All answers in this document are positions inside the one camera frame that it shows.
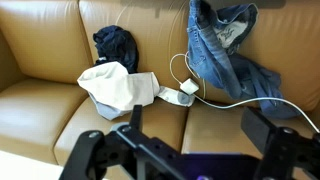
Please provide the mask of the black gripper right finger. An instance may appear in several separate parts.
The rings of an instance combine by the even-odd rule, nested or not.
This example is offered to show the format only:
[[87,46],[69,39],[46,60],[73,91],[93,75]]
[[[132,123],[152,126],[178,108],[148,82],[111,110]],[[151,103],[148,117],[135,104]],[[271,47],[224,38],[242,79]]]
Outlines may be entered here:
[[258,110],[246,107],[241,118],[241,129],[259,152],[263,154],[269,136],[275,131],[276,126]]

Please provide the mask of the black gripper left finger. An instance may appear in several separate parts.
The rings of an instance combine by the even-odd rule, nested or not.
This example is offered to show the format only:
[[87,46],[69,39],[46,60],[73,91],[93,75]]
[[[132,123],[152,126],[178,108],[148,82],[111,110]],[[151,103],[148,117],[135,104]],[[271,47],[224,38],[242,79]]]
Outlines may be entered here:
[[137,130],[142,129],[142,105],[134,106],[129,125]]

